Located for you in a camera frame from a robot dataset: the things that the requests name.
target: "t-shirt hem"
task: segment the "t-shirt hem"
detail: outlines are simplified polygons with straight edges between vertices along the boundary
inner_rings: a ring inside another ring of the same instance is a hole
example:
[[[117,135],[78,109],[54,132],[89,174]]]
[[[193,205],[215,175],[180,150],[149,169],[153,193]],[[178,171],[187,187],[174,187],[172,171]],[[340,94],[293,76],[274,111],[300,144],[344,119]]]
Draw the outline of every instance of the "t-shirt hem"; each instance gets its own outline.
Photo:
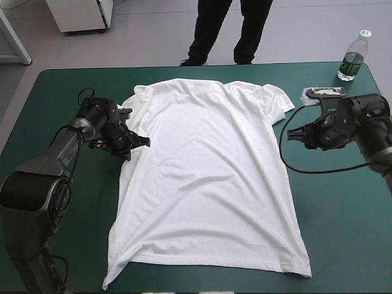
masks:
[[[157,254],[137,254],[131,258],[131,261],[158,265],[214,265],[232,268],[249,268],[253,270],[276,271],[279,273],[296,273],[303,277],[312,277],[310,265],[303,265],[300,262],[264,262],[254,259],[246,260],[242,258],[207,255],[178,256]]]

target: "bottle label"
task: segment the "bottle label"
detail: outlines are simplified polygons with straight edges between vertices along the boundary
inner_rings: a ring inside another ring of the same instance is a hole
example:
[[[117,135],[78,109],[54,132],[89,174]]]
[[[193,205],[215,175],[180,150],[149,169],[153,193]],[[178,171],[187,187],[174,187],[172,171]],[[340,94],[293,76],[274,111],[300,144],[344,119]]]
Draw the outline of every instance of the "bottle label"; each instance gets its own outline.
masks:
[[[359,69],[361,68],[362,62],[362,55],[357,52],[348,52],[344,56],[339,71],[344,75],[354,77],[355,75],[357,75]]]

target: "plastic water bottle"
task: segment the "plastic water bottle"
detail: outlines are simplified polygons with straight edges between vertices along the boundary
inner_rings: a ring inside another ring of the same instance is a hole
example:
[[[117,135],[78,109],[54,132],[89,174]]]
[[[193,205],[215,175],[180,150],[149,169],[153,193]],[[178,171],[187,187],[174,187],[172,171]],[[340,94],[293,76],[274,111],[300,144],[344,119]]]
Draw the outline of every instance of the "plastic water bottle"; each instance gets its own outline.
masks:
[[[343,81],[352,81],[357,75],[363,59],[368,53],[369,38],[372,33],[366,29],[360,32],[360,36],[349,46],[337,76]]]

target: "person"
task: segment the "person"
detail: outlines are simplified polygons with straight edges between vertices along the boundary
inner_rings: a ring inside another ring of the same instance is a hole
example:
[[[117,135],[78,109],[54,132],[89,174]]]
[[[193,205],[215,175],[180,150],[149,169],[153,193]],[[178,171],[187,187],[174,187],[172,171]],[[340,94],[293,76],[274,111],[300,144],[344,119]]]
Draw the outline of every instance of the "person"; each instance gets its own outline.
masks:
[[[207,61],[233,0],[198,0],[195,39],[189,47],[189,58],[180,66],[201,66]],[[234,48],[234,62],[250,64],[260,43],[273,0],[241,0],[244,17],[241,38]]]

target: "t-shirt sleeve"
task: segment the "t-shirt sleeve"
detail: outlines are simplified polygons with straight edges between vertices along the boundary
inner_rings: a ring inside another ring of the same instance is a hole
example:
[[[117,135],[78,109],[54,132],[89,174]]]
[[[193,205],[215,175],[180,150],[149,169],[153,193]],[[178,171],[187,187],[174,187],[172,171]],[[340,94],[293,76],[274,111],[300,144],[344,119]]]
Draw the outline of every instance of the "t-shirt sleeve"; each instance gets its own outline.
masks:
[[[281,88],[270,84],[256,89],[253,96],[260,102],[265,116],[272,125],[284,119],[285,112],[295,108],[293,102]]]

